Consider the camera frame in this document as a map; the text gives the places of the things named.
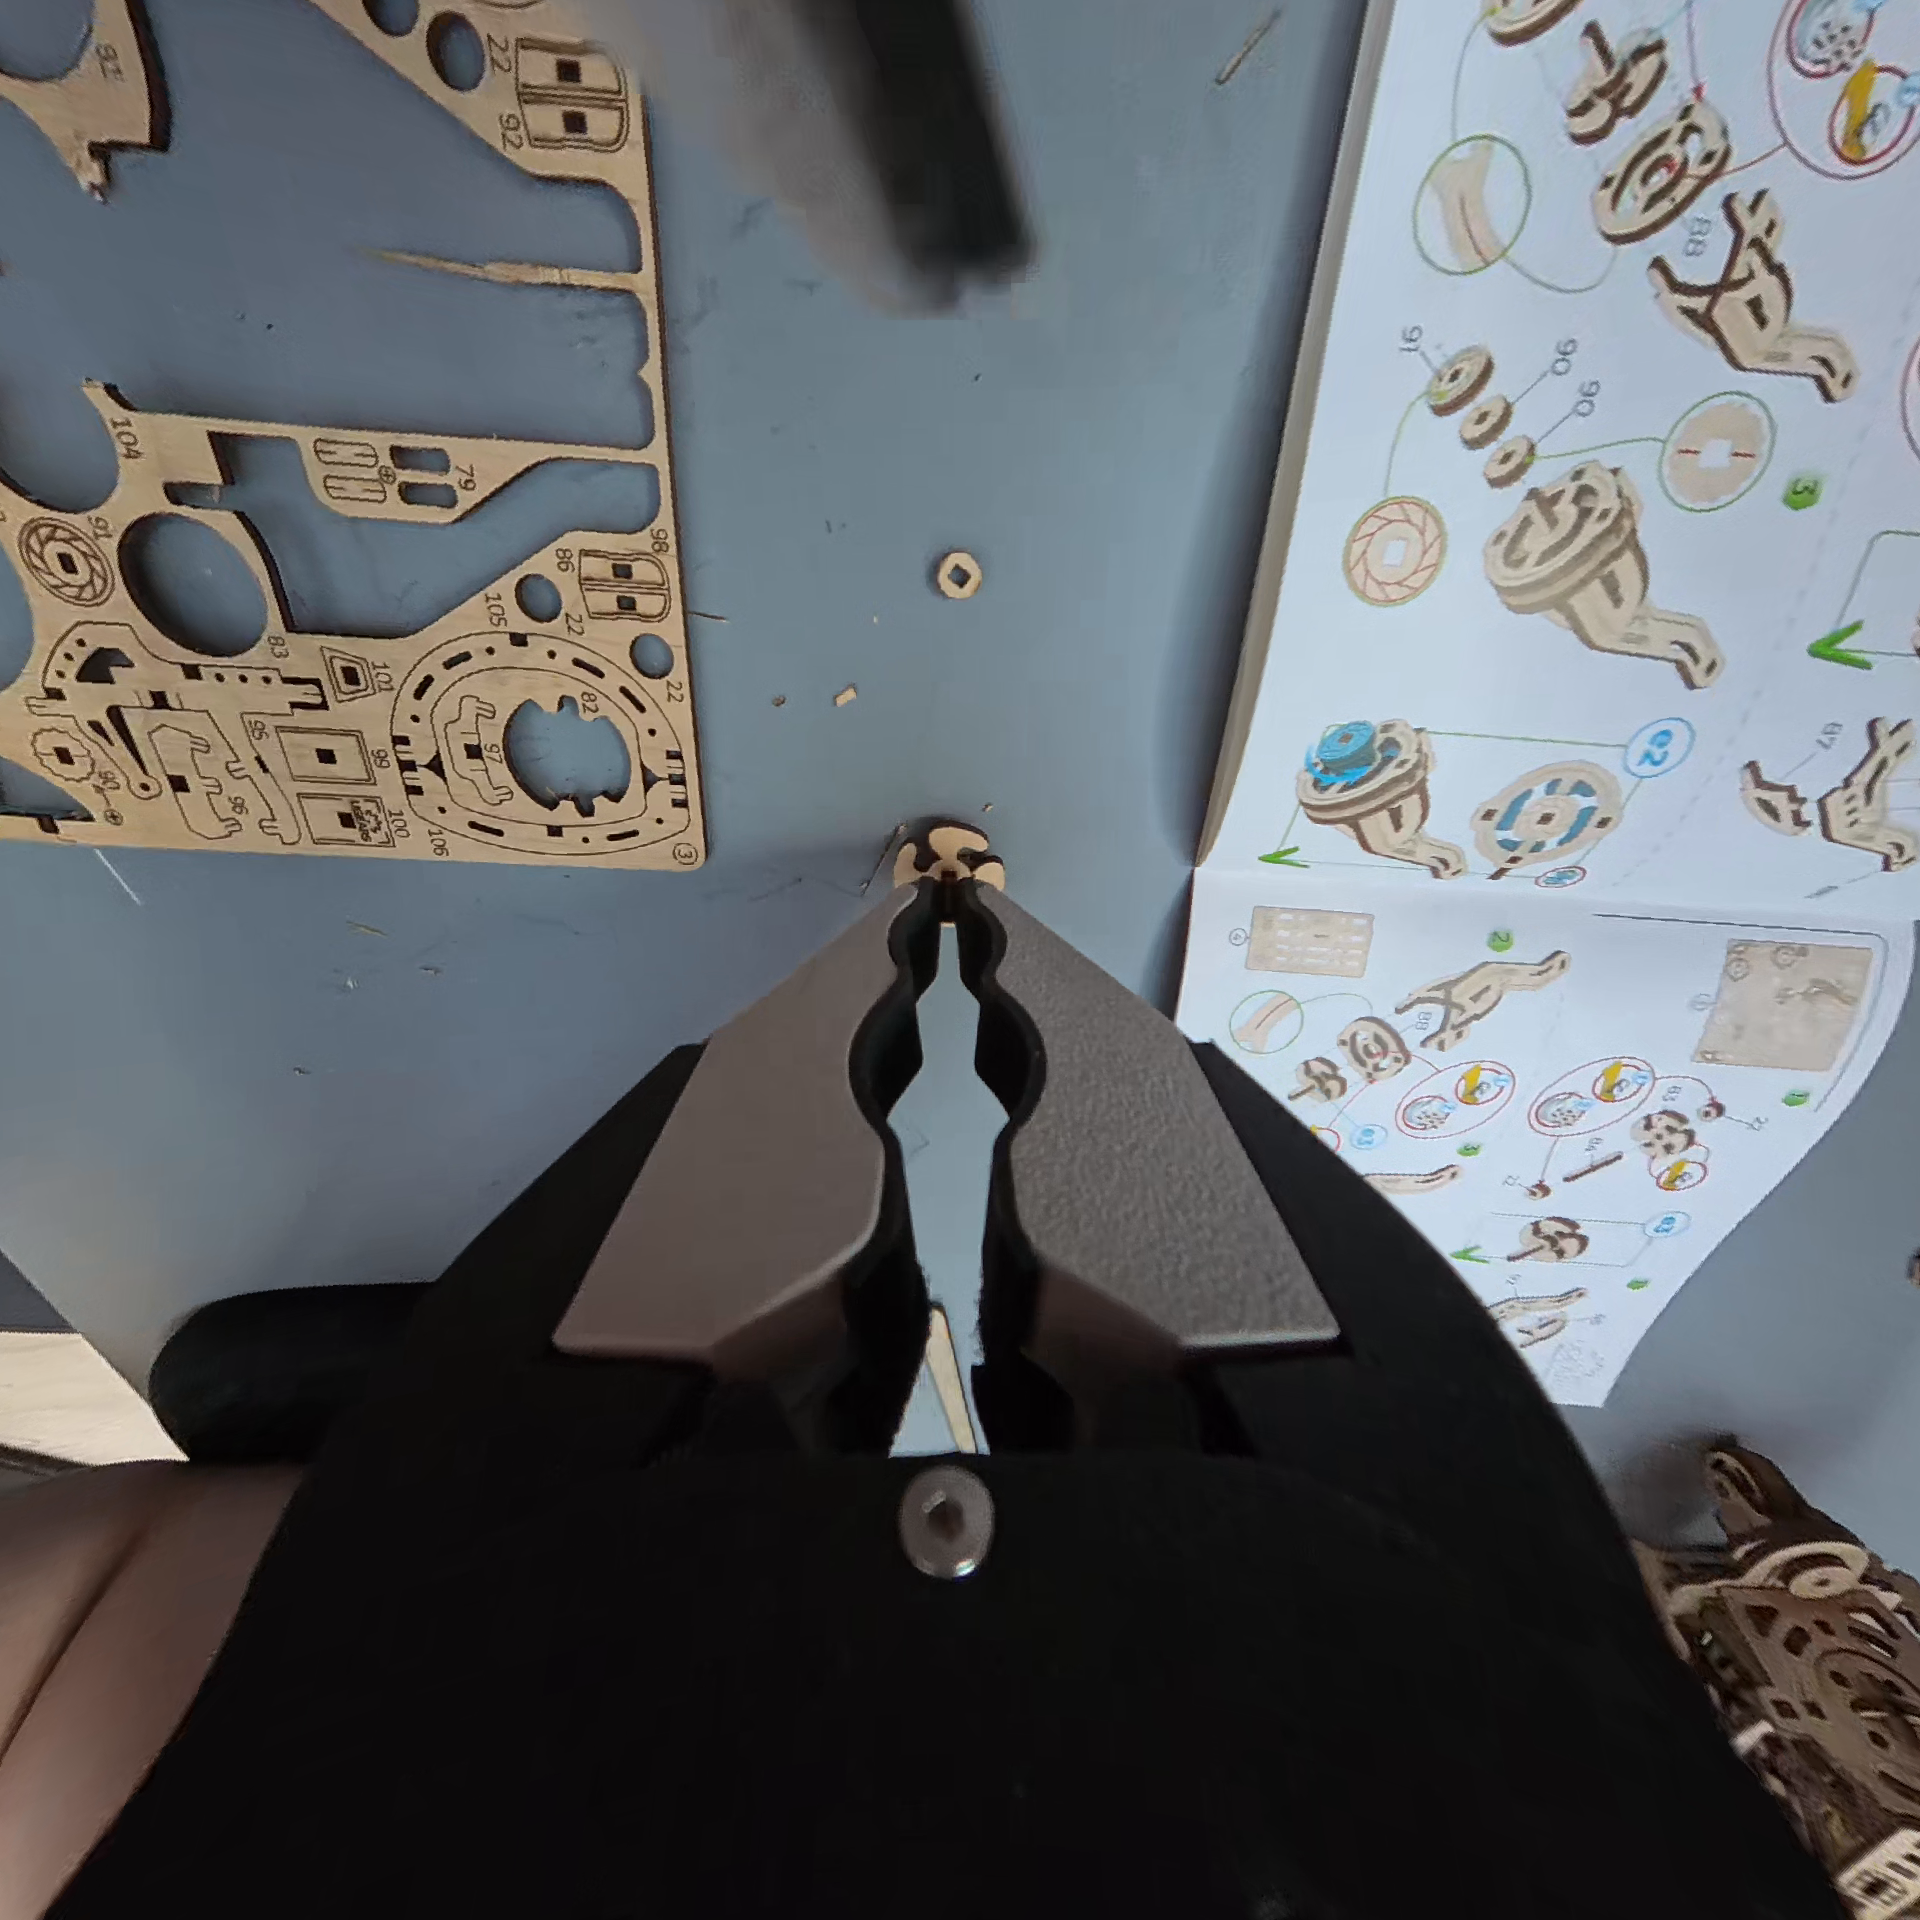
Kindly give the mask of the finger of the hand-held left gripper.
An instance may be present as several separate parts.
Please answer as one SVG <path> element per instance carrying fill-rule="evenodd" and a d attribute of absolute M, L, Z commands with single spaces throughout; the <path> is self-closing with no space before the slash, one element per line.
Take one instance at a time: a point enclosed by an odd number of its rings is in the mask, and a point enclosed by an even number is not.
<path fill-rule="evenodd" d="M 946 315 L 1035 237 L 973 6 L 717 6 L 744 167 L 862 296 Z"/>

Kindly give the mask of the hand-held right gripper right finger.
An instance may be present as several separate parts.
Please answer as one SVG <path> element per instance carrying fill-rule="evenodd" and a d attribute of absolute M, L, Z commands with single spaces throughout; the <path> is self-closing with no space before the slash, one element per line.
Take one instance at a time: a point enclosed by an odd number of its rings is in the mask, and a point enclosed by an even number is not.
<path fill-rule="evenodd" d="M 1140 1384 L 1334 1352 L 1184 1034 L 991 884 L 956 888 L 956 938 L 975 1073 L 1004 1109 L 973 1371 L 988 1447 L 1069 1449 Z"/>

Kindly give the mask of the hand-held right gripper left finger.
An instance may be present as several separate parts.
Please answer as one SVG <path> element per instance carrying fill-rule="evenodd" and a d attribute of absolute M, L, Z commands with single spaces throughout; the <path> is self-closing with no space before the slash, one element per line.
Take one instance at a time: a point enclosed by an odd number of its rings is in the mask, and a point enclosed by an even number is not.
<path fill-rule="evenodd" d="M 700 1050 L 557 1324 L 569 1356 L 768 1391 L 823 1451 L 885 1453 L 928 1294 L 889 1117 L 946 892 L 895 889 Z"/>

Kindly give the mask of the small wooden wheel part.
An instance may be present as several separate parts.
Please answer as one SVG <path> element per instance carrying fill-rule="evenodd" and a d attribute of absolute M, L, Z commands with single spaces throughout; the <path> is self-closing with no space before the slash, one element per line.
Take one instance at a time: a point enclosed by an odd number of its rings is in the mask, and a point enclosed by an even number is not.
<path fill-rule="evenodd" d="M 962 819 L 925 819 L 905 830 L 891 853 L 891 888 L 934 881 L 957 884 L 975 881 L 1004 889 L 1007 867 L 991 839 Z"/>

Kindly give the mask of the person's right forearm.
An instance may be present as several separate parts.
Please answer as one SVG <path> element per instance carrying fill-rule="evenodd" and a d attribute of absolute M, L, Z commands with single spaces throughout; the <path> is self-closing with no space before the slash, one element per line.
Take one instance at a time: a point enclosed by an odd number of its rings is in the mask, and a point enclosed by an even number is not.
<path fill-rule="evenodd" d="M 2 1499 L 2 1916 L 45 1916 L 178 1731 L 298 1468 L 115 1463 Z"/>

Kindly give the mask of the laser-cut plywood parts sheet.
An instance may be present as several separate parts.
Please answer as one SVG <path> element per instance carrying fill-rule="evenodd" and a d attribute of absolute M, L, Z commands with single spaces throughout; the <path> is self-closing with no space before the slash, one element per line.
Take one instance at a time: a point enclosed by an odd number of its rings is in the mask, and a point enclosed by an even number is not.
<path fill-rule="evenodd" d="M 369 6 L 318 13 L 524 178 L 625 205 L 631 271 L 439 271 L 630 302 L 652 430 L 618 448 L 169 417 L 88 383 L 116 455 L 106 500 L 68 516 L 4 482 L 4 565 L 33 645 L 4 688 L 2 748 L 56 790 L 54 810 L 4 814 L 4 839 L 694 873 L 706 824 L 638 69 L 585 6 L 421 6 L 391 27 Z M 292 445 L 316 503 L 347 522 L 459 526 L 558 465 L 644 474 L 658 511 L 625 538 L 572 531 L 400 637 L 298 632 L 265 539 L 222 507 L 226 445 L 243 438 Z M 237 554 L 267 616 L 243 654 L 199 654 L 137 601 L 124 550 L 161 517 Z"/>

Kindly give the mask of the assembled wooden model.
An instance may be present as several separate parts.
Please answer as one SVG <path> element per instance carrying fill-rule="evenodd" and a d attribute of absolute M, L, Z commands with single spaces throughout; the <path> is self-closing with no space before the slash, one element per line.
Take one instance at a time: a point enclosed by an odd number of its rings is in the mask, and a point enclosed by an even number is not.
<path fill-rule="evenodd" d="M 1917 1916 L 1917 1583 L 1761 1453 L 1702 1457 L 1718 1544 L 1634 1542 L 1733 1751 L 1850 1916 Z"/>

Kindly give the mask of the small wooden stick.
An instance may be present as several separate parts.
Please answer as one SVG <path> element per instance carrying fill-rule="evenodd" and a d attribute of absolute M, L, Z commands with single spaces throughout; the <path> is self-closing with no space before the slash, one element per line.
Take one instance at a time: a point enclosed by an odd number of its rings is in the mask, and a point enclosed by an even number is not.
<path fill-rule="evenodd" d="M 934 1391 L 934 1398 L 939 1400 L 951 1449 L 969 1457 L 980 1453 L 981 1447 L 973 1419 L 964 1371 L 960 1367 L 947 1310 L 940 1304 L 928 1307 L 922 1371 Z"/>

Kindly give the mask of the assembly instruction booklet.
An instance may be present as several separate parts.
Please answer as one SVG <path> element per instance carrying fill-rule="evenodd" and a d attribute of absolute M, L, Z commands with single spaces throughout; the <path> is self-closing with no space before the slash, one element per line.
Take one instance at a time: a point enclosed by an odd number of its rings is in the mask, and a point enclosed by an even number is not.
<path fill-rule="evenodd" d="M 1914 3 L 1372 6 L 1178 1022 L 1601 1406 L 1914 968 Z"/>

